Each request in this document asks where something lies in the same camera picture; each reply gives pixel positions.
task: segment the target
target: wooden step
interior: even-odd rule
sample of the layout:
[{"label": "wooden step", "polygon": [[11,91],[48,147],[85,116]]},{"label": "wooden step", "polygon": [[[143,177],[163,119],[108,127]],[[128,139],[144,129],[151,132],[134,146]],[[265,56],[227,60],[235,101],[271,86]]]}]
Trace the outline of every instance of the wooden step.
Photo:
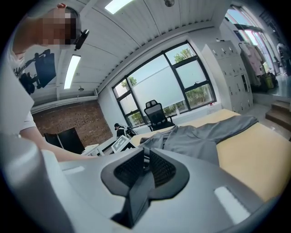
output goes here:
[{"label": "wooden step", "polygon": [[291,131],[291,115],[287,112],[271,109],[266,113],[266,119]]},{"label": "wooden step", "polygon": [[289,113],[291,116],[290,103],[283,102],[283,101],[276,101],[272,103],[272,109]]}]

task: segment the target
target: ceiling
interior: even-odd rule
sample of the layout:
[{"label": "ceiling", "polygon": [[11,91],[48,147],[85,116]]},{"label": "ceiling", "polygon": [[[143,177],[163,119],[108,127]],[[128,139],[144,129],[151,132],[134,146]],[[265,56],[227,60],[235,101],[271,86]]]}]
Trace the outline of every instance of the ceiling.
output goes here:
[{"label": "ceiling", "polygon": [[[51,48],[55,54],[57,76],[45,88],[31,95],[35,106],[77,96],[93,96],[94,89],[144,44],[189,24],[215,21],[215,12],[221,5],[221,0],[175,0],[173,7],[166,7],[163,0],[133,0],[113,15],[105,10],[109,2],[111,0],[63,1],[80,12],[82,29],[89,29],[90,34],[78,51]],[[59,0],[46,1],[33,9],[34,14],[41,15],[58,3]],[[29,60],[36,52],[42,53],[44,49],[34,46],[26,52],[25,58]],[[72,54],[81,55],[81,61],[71,88],[64,90],[65,75]],[[34,65],[28,67],[26,72],[35,74]]]}]

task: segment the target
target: white locker cabinet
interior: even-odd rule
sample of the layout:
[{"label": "white locker cabinet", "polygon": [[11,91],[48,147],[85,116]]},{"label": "white locker cabinet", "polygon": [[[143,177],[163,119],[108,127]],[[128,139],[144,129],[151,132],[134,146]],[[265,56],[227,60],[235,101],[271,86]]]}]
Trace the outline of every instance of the white locker cabinet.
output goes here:
[{"label": "white locker cabinet", "polygon": [[215,79],[222,106],[240,114],[252,108],[250,81],[232,42],[221,41],[205,45],[202,55]]}]

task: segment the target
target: black mesh office chair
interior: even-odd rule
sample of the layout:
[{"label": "black mesh office chair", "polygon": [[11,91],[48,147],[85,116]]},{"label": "black mesh office chair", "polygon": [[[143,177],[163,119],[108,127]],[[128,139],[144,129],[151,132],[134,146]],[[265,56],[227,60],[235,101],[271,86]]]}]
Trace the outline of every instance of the black mesh office chair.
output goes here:
[{"label": "black mesh office chair", "polygon": [[168,122],[168,119],[164,114],[162,105],[160,103],[157,103],[157,101],[155,100],[147,102],[145,104],[144,111],[150,120],[150,123],[147,126],[151,129],[151,131],[156,131],[159,129],[175,126],[172,117],[167,116],[171,120],[171,122]]}]

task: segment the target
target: red brick wall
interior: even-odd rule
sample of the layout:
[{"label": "red brick wall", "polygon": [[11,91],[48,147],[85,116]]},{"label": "red brick wall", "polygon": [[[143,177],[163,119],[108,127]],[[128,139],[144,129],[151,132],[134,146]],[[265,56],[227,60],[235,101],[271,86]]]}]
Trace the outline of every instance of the red brick wall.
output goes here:
[{"label": "red brick wall", "polygon": [[40,133],[60,133],[75,127],[83,146],[101,144],[112,137],[98,101],[60,106],[33,115]]}]

